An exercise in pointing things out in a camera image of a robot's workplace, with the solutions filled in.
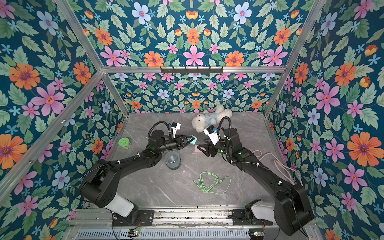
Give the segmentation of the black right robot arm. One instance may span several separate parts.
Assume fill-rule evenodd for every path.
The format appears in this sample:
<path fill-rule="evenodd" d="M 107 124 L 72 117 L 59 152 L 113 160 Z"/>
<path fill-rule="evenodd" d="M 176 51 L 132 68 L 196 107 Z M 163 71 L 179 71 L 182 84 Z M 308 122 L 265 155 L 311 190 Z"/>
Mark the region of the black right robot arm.
<path fill-rule="evenodd" d="M 219 140 L 216 144 L 209 141 L 197 148 L 208 157 L 222 154 L 227 162 L 249 174 L 274 198 L 271 214 L 264 215 L 263 210 L 255 209 L 260 201 L 252 204 L 250 212 L 256 219 L 265 220 L 269 217 L 269 221 L 276 223 L 288 236 L 314 219 L 305 188 L 301 184 L 293 185 L 285 181 L 262 164 L 252 151 L 242 146 L 237 133 Z"/>

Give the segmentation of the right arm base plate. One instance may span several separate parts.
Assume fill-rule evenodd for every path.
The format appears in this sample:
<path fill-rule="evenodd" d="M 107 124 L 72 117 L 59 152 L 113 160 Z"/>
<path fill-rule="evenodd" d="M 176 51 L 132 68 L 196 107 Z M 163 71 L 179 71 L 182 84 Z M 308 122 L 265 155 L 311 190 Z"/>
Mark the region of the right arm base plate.
<path fill-rule="evenodd" d="M 272 226 L 274 224 L 268 220 L 257 219 L 251 211 L 245 209 L 233 209 L 227 218 L 233 221 L 234 226 Z"/>

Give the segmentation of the teal charger adapter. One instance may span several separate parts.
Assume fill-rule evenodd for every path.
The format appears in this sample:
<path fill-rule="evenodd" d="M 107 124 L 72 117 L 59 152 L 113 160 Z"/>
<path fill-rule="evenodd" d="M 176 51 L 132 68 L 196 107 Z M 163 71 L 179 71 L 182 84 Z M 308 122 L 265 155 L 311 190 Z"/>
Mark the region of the teal charger adapter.
<path fill-rule="evenodd" d="M 190 140 L 191 140 L 190 144 L 195 145 L 197 142 L 197 137 L 190 135 Z"/>

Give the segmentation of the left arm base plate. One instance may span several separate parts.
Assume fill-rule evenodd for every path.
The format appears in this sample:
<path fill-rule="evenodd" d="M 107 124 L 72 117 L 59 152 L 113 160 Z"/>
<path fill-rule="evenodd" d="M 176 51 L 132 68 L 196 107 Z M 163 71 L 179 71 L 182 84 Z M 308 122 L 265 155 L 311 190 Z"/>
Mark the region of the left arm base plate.
<path fill-rule="evenodd" d="M 153 210 L 133 210 L 127 217 L 114 215 L 112 225 L 113 227 L 149 227 L 152 226 L 154 214 Z"/>

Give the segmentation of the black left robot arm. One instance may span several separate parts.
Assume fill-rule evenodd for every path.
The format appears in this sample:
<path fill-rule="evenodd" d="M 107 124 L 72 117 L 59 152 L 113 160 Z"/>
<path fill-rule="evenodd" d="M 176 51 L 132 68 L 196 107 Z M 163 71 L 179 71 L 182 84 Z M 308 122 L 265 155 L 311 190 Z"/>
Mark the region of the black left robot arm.
<path fill-rule="evenodd" d="M 135 225 L 139 221 L 137 205 L 118 193 L 120 180 L 142 169 L 154 167 L 167 151 L 178 151 L 196 139 L 194 136 L 176 135 L 174 138 L 152 135 L 144 150 L 136 155 L 117 160 L 99 160 L 85 176 L 80 194 L 99 208 L 115 214 L 117 221 Z"/>

